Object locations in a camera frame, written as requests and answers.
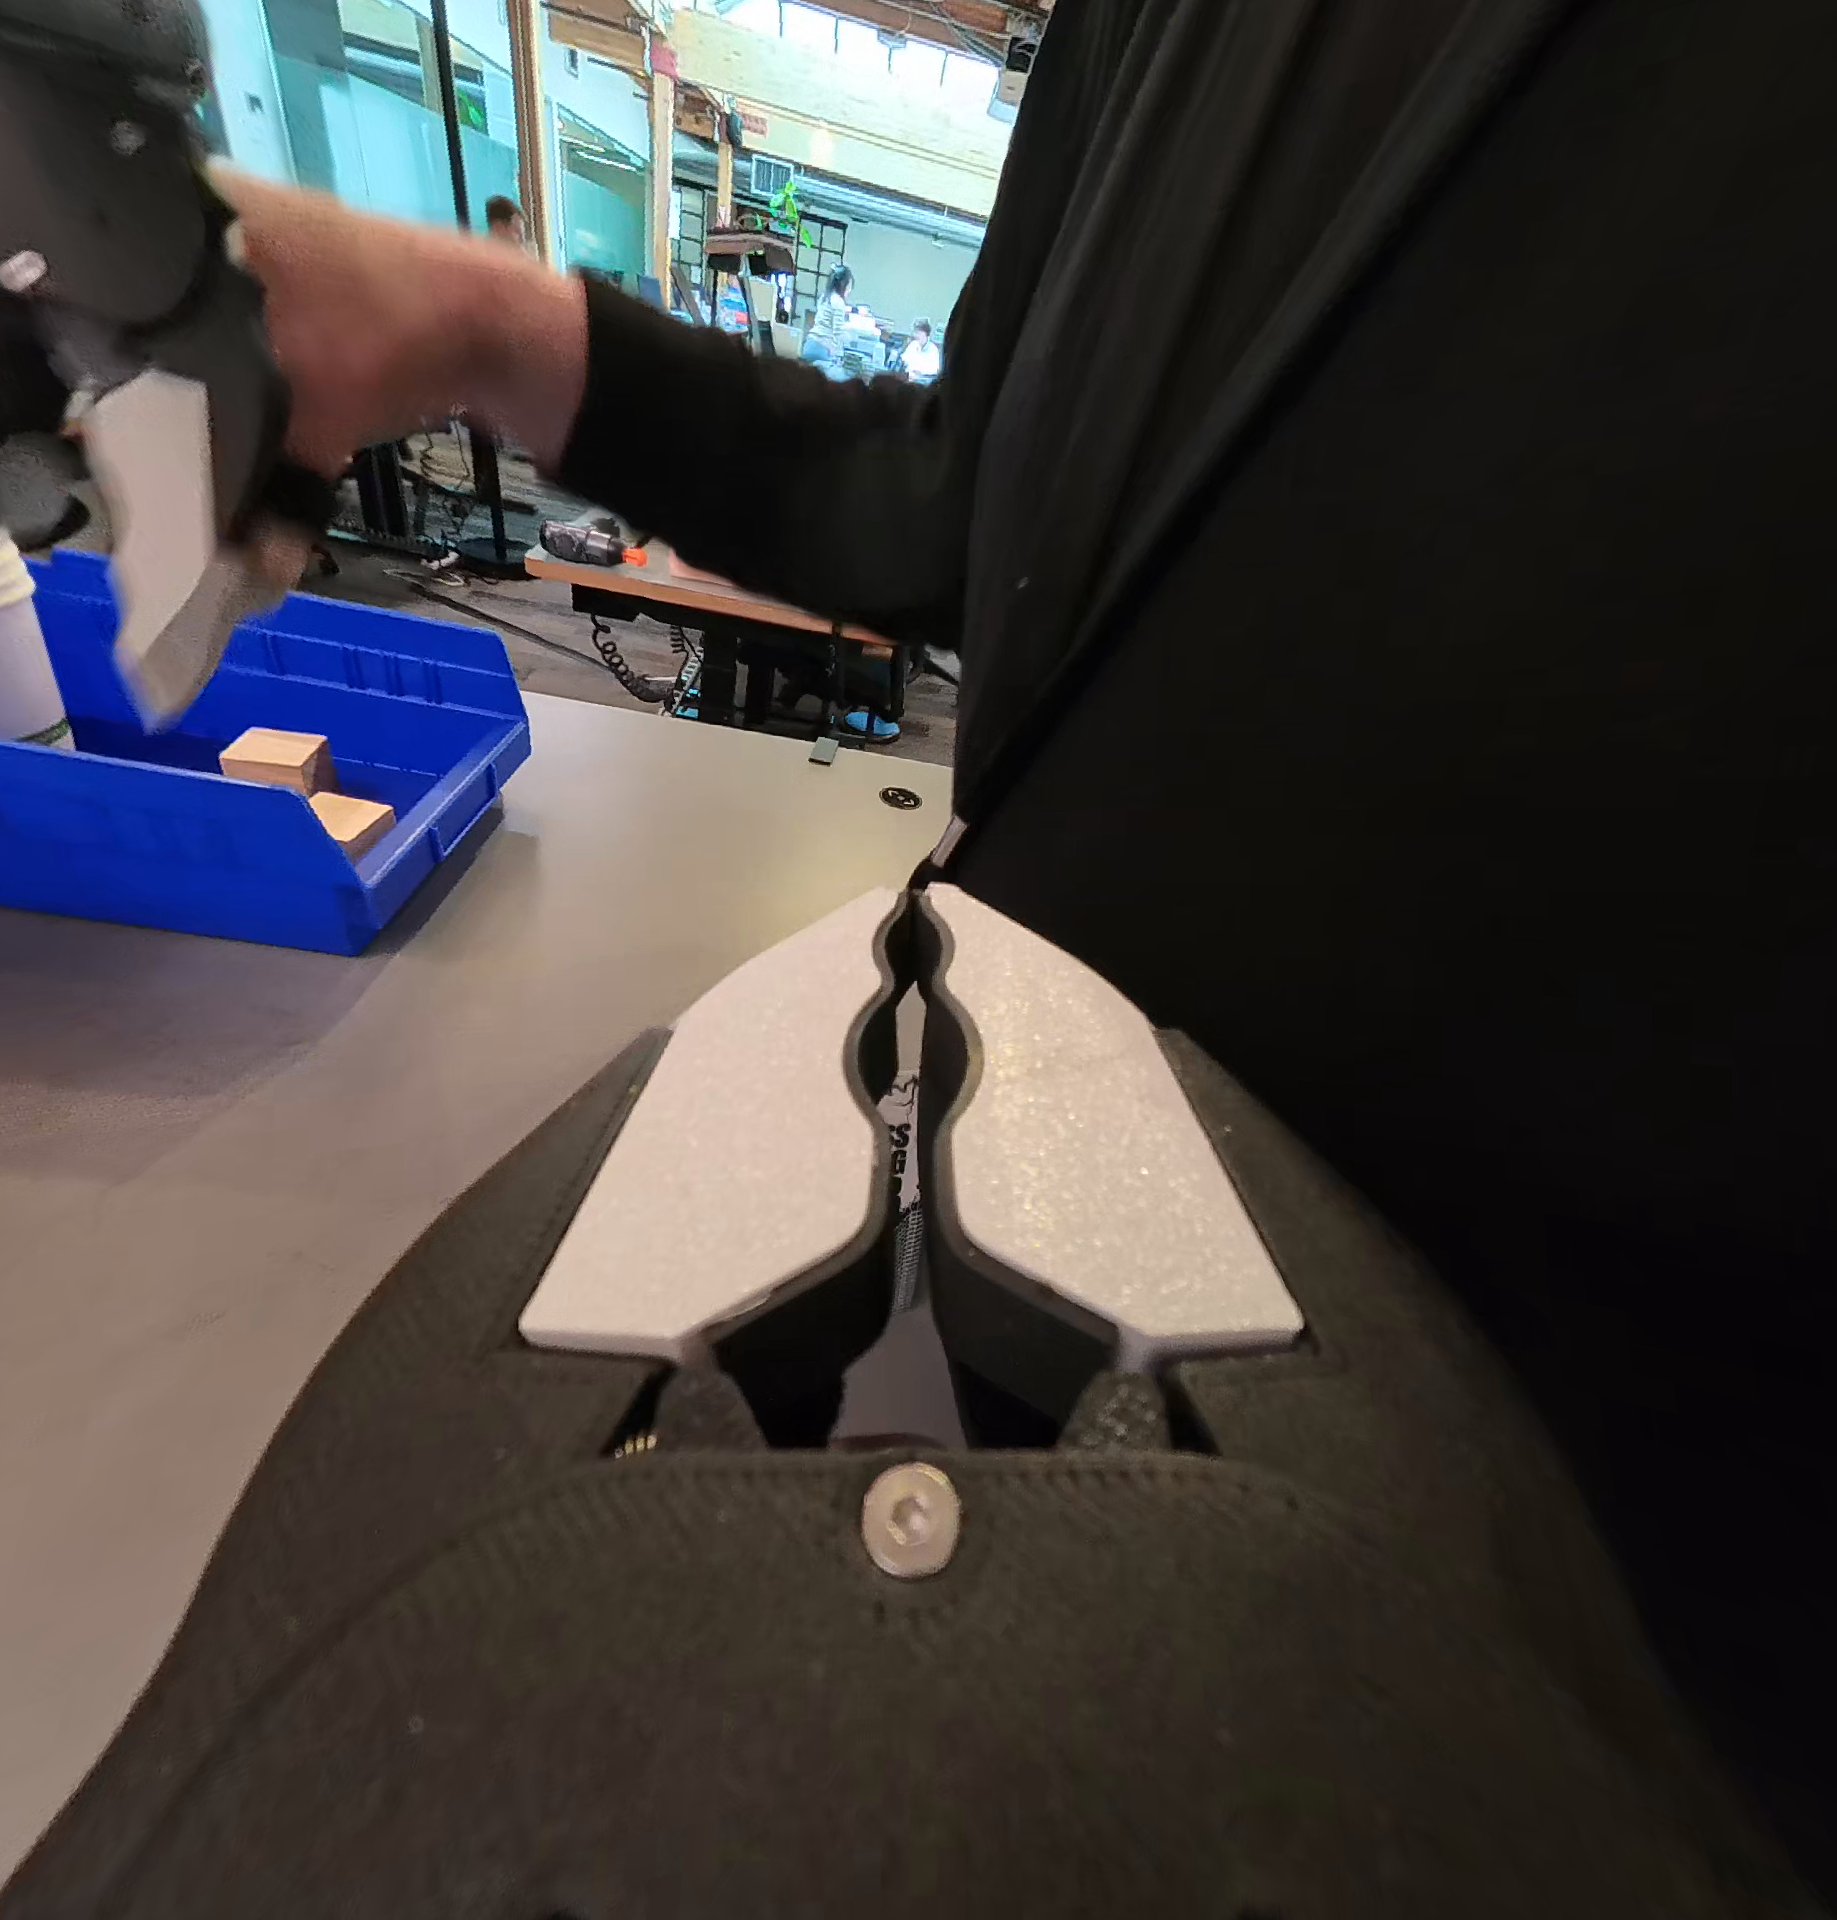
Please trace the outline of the blue plastic bin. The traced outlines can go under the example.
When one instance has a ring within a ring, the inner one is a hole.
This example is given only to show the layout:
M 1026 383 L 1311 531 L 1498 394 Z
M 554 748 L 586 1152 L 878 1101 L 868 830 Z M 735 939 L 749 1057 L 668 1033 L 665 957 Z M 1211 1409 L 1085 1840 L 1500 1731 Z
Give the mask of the blue plastic bin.
M 521 689 L 485 629 L 290 595 L 245 622 L 205 693 L 146 733 L 121 684 L 107 560 L 35 560 L 72 750 L 0 742 L 0 906 L 360 954 L 499 803 L 529 756 Z M 318 733 L 395 826 L 357 858 L 307 800 L 230 781 L 247 728 Z

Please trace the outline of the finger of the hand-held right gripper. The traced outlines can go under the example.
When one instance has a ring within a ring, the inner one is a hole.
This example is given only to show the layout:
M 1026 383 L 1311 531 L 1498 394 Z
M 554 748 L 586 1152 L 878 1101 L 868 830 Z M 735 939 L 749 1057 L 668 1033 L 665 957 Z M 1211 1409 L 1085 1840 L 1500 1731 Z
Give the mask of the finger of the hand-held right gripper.
M 285 543 L 262 507 L 282 443 L 282 378 L 219 403 L 192 375 L 141 368 L 74 396 L 91 485 L 112 530 L 114 661 L 140 724 L 197 703 L 236 631 L 273 612 Z

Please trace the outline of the black pole stand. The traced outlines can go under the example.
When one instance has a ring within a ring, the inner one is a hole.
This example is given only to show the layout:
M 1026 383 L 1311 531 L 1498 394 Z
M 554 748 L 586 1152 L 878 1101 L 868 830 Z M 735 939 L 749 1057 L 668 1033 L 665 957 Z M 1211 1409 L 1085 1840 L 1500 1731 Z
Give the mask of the black pole stand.
M 430 2 L 432 31 L 432 67 L 436 91 L 440 98 L 440 118 L 443 125 L 445 154 L 450 170 L 450 202 L 454 223 L 464 234 L 473 234 L 473 203 L 469 193 L 464 129 L 459 121 L 454 60 L 450 44 L 450 13 L 445 2 Z M 468 441 L 473 466 L 473 493 L 479 503 L 491 517 L 491 533 L 487 539 L 460 540 L 459 562 L 469 575 L 482 580 L 515 580 L 522 570 L 522 560 L 515 553 L 507 537 L 506 503 L 502 493 L 502 469 L 497 443 L 482 434 L 475 421 L 468 421 Z

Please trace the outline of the grey table wooden edge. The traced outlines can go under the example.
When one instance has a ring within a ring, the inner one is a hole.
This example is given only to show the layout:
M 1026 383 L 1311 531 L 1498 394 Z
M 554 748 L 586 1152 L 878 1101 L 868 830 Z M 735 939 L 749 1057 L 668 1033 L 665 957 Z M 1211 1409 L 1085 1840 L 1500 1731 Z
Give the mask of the grey table wooden edge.
M 601 624 L 650 618 L 695 636 L 696 658 L 675 703 L 706 724 L 836 738 L 847 713 L 863 711 L 873 718 L 863 739 L 883 744 L 885 728 L 902 723 L 907 646 L 693 569 L 663 540 L 636 562 L 611 565 L 567 562 L 533 544 L 522 572 L 566 585 L 572 608 Z

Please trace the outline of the person in black shirt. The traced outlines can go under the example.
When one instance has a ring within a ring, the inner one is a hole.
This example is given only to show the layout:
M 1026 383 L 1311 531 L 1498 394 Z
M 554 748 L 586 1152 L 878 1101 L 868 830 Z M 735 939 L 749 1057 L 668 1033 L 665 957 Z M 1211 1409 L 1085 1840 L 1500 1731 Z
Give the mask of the person in black shirt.
M 954 878 L 1554 1427 L 1837 1914 L 1837 5 L 1059 5 Z

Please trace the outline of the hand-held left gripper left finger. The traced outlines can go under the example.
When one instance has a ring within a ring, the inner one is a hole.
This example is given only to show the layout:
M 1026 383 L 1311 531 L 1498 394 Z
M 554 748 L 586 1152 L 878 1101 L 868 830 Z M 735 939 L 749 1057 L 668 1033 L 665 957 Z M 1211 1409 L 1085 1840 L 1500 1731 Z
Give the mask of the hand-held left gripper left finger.
M 890 1201 L 871 1020 L 897 1012 L 877 888 L 674 1022 L 521 1310 L 531 1349 L 698 1363 L 853 1264 Z

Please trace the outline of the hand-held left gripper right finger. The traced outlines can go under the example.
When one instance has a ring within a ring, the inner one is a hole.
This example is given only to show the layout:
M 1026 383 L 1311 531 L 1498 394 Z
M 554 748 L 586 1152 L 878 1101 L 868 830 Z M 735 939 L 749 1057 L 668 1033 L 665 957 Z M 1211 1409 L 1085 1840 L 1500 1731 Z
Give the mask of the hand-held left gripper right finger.
M 1147 1017 L 962 890 L 914 898 L 945 1356 L 1013 1399 L 1292 1350 L 1306 1318 Z

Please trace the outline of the person's right forearm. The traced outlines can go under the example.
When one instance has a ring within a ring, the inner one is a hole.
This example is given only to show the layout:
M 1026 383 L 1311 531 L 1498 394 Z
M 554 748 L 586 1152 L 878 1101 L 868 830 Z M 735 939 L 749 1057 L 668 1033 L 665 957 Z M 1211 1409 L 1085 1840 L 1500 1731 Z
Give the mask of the person's right forearm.
M 987 272 L 940 375 L 831 379 L 582 282 L 588 368 L 555 485 L 686 563 L 887 640 L 962 631 L 980 448 L 1007 345 Z

